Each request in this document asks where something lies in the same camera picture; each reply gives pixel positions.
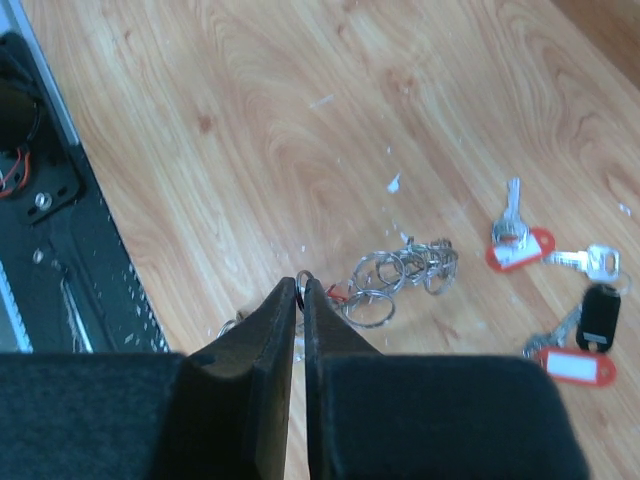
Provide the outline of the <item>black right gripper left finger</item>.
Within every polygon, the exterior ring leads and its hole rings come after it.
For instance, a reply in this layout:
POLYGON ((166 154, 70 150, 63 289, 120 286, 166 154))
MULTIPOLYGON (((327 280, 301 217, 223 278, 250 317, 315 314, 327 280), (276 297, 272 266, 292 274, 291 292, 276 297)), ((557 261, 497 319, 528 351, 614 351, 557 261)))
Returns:
POLYGON ((280 479, 296 320, 285 277, 192 355, 5 354, 5 479, 280 479))

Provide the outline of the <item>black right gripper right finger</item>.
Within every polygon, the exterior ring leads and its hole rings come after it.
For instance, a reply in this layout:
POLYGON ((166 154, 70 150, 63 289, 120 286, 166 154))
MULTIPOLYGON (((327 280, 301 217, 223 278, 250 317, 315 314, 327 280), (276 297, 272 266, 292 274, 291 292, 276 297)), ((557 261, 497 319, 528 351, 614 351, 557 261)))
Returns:
POLYGON ((504 355, 385 355, 304 296, 307 443, 314 479, 586 479, 561 395, 504 355))

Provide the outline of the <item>black mounting rail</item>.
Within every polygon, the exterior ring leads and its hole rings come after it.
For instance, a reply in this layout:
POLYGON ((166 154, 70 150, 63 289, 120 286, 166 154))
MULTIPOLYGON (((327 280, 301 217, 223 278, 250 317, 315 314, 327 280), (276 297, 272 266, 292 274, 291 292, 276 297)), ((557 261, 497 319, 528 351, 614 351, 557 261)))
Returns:
POLYGON ((33 352, 165 352, 84 148, 64 126, 26 40, 3 33, 1 265, 33 352))

